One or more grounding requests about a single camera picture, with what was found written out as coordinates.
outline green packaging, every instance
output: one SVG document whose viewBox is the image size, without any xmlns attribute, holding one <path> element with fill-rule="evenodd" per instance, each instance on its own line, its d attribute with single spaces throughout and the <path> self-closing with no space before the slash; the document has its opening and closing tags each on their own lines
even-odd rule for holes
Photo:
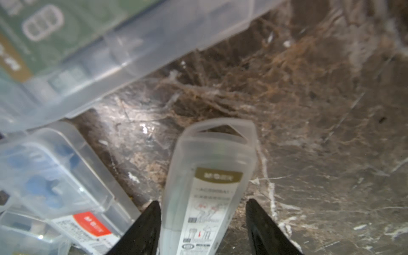
<svg viewBox="0 0 408 255">
<path fill-rule="evenodd" d="M 0 78 L 25 82 L 161 0 L 1 0 Z"/>
</svg>

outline blue plastic part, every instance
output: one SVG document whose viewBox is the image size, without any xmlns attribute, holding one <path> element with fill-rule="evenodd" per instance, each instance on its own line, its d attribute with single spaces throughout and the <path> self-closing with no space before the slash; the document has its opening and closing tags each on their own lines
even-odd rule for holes
<svg viewBox="0 0 408 255">
<path fill-rule="evenodd" d="M 52 190 L 57 184 L 57 180 L 48 181 L 40 175 L 35 175 L 26 182 L 25 188 L 32 195 L 43 196 L 48 207 L 60 209 L 64 205 L 62 198 Z"/>
<path fill-rule="evenodd" d="M 55 151 L 61 156 L 69 156 L 73 154 L 69 159 L 69 166 L 71 169 L 74 169 L 79 164 L 80 158 L 71 147 L 65 144 L 58 144 L 55 146 Z"/>
<path fill-rule="evenodd" d="M 22 145 L 17 145 L 4 152 L 4 155 L 7 157 L 7 163 L 9 164 L 9 166 L 21 169 L 30 164 L 29 158 L 20 154 L 20 152 L 24 150 L 24 148 L 25 147 Z"/>
</svg>

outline plastic storage container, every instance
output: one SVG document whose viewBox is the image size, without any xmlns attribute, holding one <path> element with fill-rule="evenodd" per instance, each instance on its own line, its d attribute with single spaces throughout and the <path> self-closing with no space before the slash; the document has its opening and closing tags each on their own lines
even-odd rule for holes
<svg viewBox="0 0 408 255">
<path fill-rule="evenodd" d="M 256 143 L 249 120 L 212 119 L 182 133 L 164 189 L 161 255 L 215 254 L 256 168 Z"/>
<path fill-rule="evenodd" d="M 0 186 L 95 255 L 140 215 L 74 126 L 56 122 L 0 146 Z"/>
<path fill-rule="evenodd" d="M 0 216 L 2 255 L 67 255 L 71 241 L 46 222 L 10 211 Z"/>
<path fill-rule="evenodd" d="M 118 87 L 248 28 L 282 0 L 167 0 L 106 33 L 54 71 L 0 83 L 0 131 L 72 118 Z"/>
</svg>

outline printed diagram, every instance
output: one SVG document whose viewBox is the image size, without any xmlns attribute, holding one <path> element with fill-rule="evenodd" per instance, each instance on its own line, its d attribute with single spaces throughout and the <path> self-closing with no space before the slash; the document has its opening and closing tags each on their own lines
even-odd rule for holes
<svg viewBox="0 0 408 255">
<path fill-rule="evenodd" d="M 206 226 L 206 227 L 204 228 L 203 239 L 205 239 L 205 240 L 210 239 L 210 235 L 211 235 L 211 227 L 210 227 L 210 226 Z"/>
<path fill-rule="evenodd" d="M 223 211 L 225 209 L 224 204 L 216 204 L 214 206 L 208 206 L 206 203 L 197 203 L 194 209 L 199 211 L 197 219 L 200 221 L 210 220 L 211 217 L 218 211 Z"/>
<path fill-rule="evenodd" d="M 188 235 L 185 236 L 184 238 L 193 239 L 196 233 L 197 233 L 197 229 L 191 228 L 190 231 L 188 232 Z"/>
</svg>

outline dark marble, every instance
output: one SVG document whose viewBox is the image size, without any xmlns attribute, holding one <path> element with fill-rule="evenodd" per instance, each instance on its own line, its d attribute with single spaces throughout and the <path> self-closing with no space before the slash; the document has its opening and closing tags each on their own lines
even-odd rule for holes
<svg viewBox="0 0 408 255">
<path fill-rule="evenodd" d="M 259 168 L 220 255 L 250 254 L 249 198 L 304 254 L 407 254 L 408 62 L 368 3 L 284 2 L 70 121 L 141 210 L 185 127 L 255 122 Z"/>
</svg>

